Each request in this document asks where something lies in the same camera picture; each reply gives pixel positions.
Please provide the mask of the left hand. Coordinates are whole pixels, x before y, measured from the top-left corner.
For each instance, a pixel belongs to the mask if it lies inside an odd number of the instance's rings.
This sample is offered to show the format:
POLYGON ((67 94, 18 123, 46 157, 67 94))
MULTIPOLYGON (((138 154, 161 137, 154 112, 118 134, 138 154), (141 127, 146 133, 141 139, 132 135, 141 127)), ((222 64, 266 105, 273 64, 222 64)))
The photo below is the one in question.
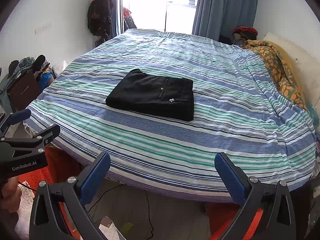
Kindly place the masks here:
POLYGON ((1 199, 1 210, 15 213, 21 202, 22 191, 18 186, 18 177, 9 178, 1 189, 3 198, 1 199))

